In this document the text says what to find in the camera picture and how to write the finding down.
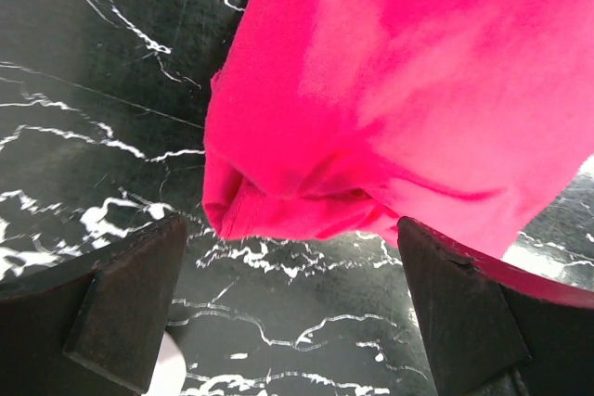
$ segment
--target red cloth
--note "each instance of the red cloth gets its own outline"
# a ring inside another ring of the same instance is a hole
[[[250,0],[206,121],[222,237],[499,257],[594,152],[594,0]]]

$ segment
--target folded cloth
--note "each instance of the folded cloth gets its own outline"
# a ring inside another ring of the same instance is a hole
[[[250,0],[206,120],[225,238],[394,241],[406,215],[500,257],[594,152],[594,0]]]

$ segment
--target marble countertop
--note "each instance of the marble countertop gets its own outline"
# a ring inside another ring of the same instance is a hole
[[[397,251],[214,236],[200,208],[202,125],[246,0],[3,0],[0,279],[30,274],[165,213],[190,238],[169,331],[185,395],[433,396]],[[594,287],[594,169],[507,260]]]

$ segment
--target white object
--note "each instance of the white object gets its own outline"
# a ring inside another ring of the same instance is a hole
[[[179,396],[186,380],[186,360],[169,334],[163,334],[159,357],[145,396]]]

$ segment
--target black marble surface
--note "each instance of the black marble surface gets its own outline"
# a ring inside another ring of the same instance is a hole
[[[395,250],[365,234],[226,243],[204,219],[209,79],[246,1],[2,0],[0,279],[179,211],[183,394],[433,396]],[[592,178],[586,164],[507,259],[594,287]]]

